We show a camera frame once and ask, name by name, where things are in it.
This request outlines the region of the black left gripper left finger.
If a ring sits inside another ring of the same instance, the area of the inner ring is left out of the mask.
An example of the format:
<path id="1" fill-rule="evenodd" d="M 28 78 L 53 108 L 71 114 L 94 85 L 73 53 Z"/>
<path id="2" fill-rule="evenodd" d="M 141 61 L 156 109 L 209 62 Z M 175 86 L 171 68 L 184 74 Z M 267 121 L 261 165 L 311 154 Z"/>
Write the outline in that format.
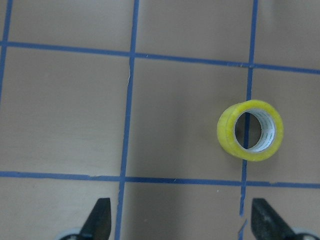
<path id="1" fill-rule="evenodd" d="M 111 200 L 99 198 L 79 232 L 79 240 L 108 240 L 111 235 Z"/>

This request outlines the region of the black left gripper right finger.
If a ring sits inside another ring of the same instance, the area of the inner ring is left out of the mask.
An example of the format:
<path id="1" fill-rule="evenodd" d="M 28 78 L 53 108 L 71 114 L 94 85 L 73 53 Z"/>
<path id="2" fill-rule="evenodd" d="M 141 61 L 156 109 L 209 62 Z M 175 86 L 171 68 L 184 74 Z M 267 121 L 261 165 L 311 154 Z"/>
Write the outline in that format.
<path id="1" fill-rule="evenodd" d="M 256 240 L 294 240 L 296 233 L 264 198 L 251 203 L 251 231 Z"/>

